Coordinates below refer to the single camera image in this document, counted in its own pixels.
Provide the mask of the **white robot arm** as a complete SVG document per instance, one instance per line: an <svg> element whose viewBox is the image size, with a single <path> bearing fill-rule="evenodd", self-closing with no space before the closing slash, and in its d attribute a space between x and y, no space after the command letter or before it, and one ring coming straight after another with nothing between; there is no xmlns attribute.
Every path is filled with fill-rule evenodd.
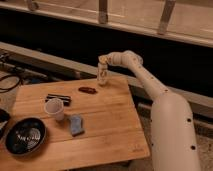
<svg viewBox="0 0 213 171"><path fill-rule="evenodd" d="M151 74L143 59L132 51L111 52L98 57L97 79L107 83L108 66L129 69L153 101L151 143L154 171L201 171L193 113L188 101Z"/></svg>

